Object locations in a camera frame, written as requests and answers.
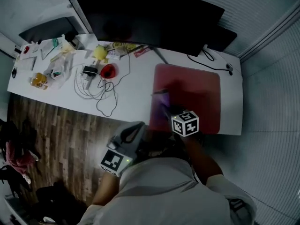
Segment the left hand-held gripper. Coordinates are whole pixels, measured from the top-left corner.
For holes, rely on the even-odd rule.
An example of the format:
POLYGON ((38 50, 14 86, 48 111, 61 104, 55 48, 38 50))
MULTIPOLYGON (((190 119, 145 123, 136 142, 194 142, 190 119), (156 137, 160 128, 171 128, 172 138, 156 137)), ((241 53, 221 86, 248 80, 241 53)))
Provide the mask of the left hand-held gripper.
POLYGON ((120 177, 137 158, 136 151, 144 131, 144 122, 130 122, 119 126, 106 146, 100 167, 120 177))

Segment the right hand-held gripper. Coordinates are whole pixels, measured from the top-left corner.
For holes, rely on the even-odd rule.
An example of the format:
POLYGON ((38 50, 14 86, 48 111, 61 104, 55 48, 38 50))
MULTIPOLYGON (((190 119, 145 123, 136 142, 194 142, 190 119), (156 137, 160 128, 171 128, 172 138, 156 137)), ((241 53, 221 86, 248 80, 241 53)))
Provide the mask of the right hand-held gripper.
POLYGON ((195 112, 182 106, 171 106, 166 102, 160 104, 162 113, 170 120, 171 129, 174 133, 187 137, 199 131, 199 117, 195 112))

